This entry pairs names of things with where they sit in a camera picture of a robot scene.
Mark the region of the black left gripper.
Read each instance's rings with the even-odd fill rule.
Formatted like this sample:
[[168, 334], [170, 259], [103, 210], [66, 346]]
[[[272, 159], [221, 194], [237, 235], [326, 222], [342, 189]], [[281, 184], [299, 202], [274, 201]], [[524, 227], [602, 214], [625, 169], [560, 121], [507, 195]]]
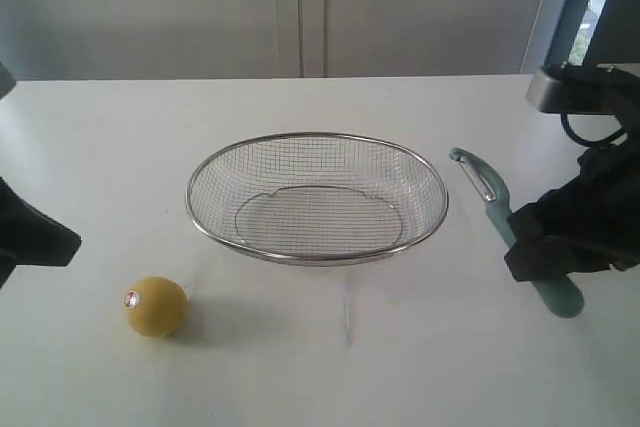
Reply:
[[64, 267], [81, 237], [32, 207], [1, 179], [0, 287], [19, 265]]

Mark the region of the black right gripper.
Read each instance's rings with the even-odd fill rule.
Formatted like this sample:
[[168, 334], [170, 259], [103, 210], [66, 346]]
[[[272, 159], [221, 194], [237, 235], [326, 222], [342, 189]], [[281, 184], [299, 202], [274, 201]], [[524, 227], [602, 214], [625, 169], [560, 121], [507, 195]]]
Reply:
[[587, 148], [579, 174], [507, 217], [517, 282], [639, 265], [639, 137]]

